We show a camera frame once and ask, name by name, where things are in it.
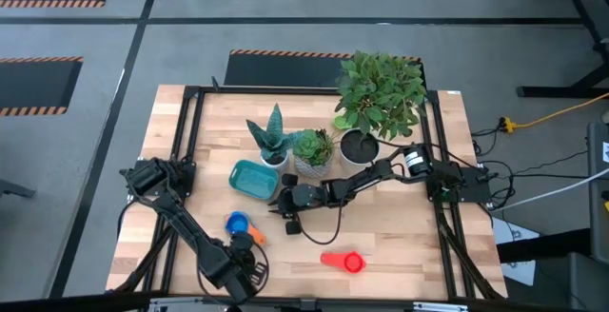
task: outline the teal bowl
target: teal bowl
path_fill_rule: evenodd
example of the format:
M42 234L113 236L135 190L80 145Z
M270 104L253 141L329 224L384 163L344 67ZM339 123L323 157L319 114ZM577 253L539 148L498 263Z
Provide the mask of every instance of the teal bowl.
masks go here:
M269 200L279 184L279 174L274 169L241 160L232 168L228 183L250 197Z

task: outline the wooden tabletop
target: wooden tabletop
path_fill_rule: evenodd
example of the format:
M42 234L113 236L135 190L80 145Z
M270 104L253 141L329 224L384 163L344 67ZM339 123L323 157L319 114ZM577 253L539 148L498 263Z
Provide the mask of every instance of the wooden tabletop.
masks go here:
M167 159L180 112L184 86L159 86L148 122L142 156ZM461 94L440 91L442 118L448 148L464 160L475 163L469 125ZM325 127L335 130L332 118L338 96L207 94L199 126L195 161L194 189L187 198L187 210L211 237L225 242L224 216L235 210L246 212L266 235L265 252L270 262L270 278L262 297L317 297L343 299L429 299L447 298L442 271L442 256L433 206L427 201L424 184L404 185L383 182L366 189L343 209L341 233L330 245L316 245L303 235L285 235L285 221L268 213L265 202L249 198L228 185L235 163L242 159L260 162L260 150L247 130L246 118L265 127L271 110L278 103L284 116L285 132ZM194 104L187 120L192 114ZM427 107L432 139L437 142L433 113ZM396 138L394 143L422 142L420 127L411 137ZM182 153L186 151L187 132ZM381 147L380 157L393 148ZM293 159L290 172L294 173ZM340 166L339 156L328 178L350 175ZM303 180L317 184L319 181ZM506 296L505 284L493 230L488 216L473 204L461 204L467 250L484 277ZM320 208L301 213L304 229L315 239L328 240L336 228L338 209ZM122 283L142 260L150 247L156 214L134 205L125 215L123 229L110 269L107 287ZM323 252L357 250L368 263L356 275L320 263ZM463 293L459 262L453 254L458 292ZM157 263L153 287L160 286L165 252ZM170 293L201 295L195 273L194 252L178 243ZM206 288L217 295L224 289Z

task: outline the potted plant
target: potted plant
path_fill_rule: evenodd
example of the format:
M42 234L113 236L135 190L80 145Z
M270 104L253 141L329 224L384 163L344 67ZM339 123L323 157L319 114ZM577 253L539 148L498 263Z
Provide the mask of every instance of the potted plant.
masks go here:
M298 133L284 134L284 122L279 106L275 104L268 118L266 131L254 122L247 121L247 128L260 147L260 158L265 166L283 171L287 168L287 151L294 145Z
M325 129L306 129L294 144L296 170L305 177L323 178L332 167L334 137Z
M410 127L419 122L415 111L425 114L420 108L426 94L421 65L386 53L360 51L341 65L342 98L335 111L344 108L342 120L354 127L341 139L341 156L349 163L365 165L379 152L370 131L382 138L389 136L389 140L397 135L408 137Z

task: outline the gray floor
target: gray floor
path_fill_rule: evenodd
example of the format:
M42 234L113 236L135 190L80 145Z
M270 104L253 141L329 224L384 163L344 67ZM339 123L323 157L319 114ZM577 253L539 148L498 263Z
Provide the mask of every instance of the gray floor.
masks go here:
M608 21L599 17L609 15L609 8L600 0L584 2L599 29L607 30ZM0 9L0 17L138 16L143 4L144 0L108 0L105 8L96 11ZM153 17L576 15L570 0L156 0L152 11ZM40 192L30 201L9 196L0 200L0 241L6 244L0 250L0 301L46 294L133 32L134 26L0 26L0 57L85 56L66 115L0 119L0 177ZM470 127L477 130L494 126L503 115L525 123L578 103L520 99L515 87L574 82L600 63L591 45L588 31L580 27L149 26L66 294L99 293L105 287L116 218L126 196L118 169L132 166L139 153L157 86L209 85L211 75L222 80L231 49L362 49L420 56L430 88L463 92ZM600 102L538 127L500 135L496 149L486 158L518 169L581 151L586 125L597 121L606 109L607 104ZM481 140L481 145L487 147L488 141ZM585 161L579 157L547 172L585 175ZM566 184L556 179L521 179L514 200ZM551 203L515 208L505 217L541 233L586 227L586 197L585 188L573 190Z

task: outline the plant pot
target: plant pot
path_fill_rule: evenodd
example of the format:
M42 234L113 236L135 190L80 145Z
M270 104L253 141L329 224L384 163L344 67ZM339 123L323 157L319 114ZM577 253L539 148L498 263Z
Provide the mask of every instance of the plant pot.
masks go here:
M265 159L263 159L262 155L260 156L260 160L263 162L263 165L277 170L278 173L285 172L287 170L287 167L289 166L289 154L288 153L285 154L284 160L277 164L268 163Z
M362 132L353 128L348 130L341 138L341 166L353 171L360 171L379 156L379 142L374 136L368 134L360 144Z
M296 170L307 178L320 179L323 178L327 173L332 169L332 159L334 158L334 154L330 156L327 162L321 166L312 166L308 164L305 160L299 158L294 155L294 166L296 166Z

